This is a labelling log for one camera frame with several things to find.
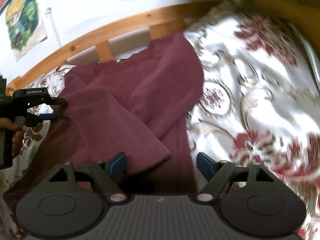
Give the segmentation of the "maroon long-sleeve shirt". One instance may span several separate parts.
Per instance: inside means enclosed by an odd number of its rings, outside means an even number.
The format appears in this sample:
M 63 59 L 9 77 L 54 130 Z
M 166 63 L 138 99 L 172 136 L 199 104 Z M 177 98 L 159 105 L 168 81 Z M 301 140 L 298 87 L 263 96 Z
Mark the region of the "maroon long-sleeve shirt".
M 150 42 L 128 59 L 93 62 L 65 75 L 49 126 L 26 173 L 5 191 L 16 201 L 54 167 L 127 156 L 120 180 L 134 194 L 196 191 L 186 115 L 202 94 L 203 71 L 181 32 Z

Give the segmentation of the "cartoon poster green left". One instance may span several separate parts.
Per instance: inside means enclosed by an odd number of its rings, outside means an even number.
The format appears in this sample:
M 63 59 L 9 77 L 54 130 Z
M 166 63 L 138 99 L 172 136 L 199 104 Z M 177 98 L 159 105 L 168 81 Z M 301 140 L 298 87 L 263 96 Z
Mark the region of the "cartoon poster green left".
M 37 0 L 1 0 L 1 15 L 17 61 L 47 39 Z

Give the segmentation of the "white wall conduit pipe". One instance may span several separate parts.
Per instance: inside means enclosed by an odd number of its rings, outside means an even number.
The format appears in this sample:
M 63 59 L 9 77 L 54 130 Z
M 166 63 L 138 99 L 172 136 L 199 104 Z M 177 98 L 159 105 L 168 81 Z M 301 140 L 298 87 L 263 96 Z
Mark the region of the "white wall conduit pipe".
M 58 35 L 56 27 L 55 27 L 55 23 L 54 23 L 54 19 L 53 19 L 53 16 L 52 16 L 52 8 L 51 7 L 48 7 L 46 9 L 45 15 L 46 15 L 46 21 L 47 21 L 47 24 L 49 26 L 49 31 L 51 33 L 51 36 L 55 37 L 57 45 L 61 48 L 62 44 L 61 44 L 59 35 Z

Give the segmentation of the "wooden bed frame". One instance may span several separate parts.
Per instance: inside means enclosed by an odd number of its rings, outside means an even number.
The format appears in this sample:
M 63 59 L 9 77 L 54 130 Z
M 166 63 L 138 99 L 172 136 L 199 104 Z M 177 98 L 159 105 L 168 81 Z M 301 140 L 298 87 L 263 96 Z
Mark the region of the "wooden bed frame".
M 151 39 L 154 40 L 174 31 L 183 30 L 186 27 L 186 19 L 199 18 L 223 1 L 242 2 L 248 7 L 258 7 L 260 10 L 292 21 L 307 35 L 315 51 L 319 51 L 319 0 L 193 0 L 159 9 L 142 9 L 127 17 L 120 16 L 117 20 L 72 40 L 40 61 L 23 76 L 13 79 L 7 85 L 6 94 L 11 95 L 15 90 L 25 87 L 36 78 L 65 64 L 69 58 L 91 47 L 96 48 L 99 60 L 114 59 L 109 40 L 120 35 L 148 27 Z

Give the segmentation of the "floral white red bedspread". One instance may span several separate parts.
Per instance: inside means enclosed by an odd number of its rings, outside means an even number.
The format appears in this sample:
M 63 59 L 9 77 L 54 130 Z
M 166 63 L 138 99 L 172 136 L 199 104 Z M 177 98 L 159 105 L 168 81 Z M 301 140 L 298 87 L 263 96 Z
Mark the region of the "floral white red bedspread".
M 310 44 L 277 17 L 227 2 L 178 32 L 203 71 L 202 94 L 186 115 L 196 190 L 206 185 L 200 152 L 238 166 L 261 163 L 306 204 L 300 237 L 319 239 L 319 60 Z M 57 67 L 29 88 L 61 97 L 74 67 Z M 13 211 L 25 194 L 9 202 L 5 191 L 26 173 L 52 122 L 27 129 L 13 166 L 1 172 L 4 239 L 19 235 Z

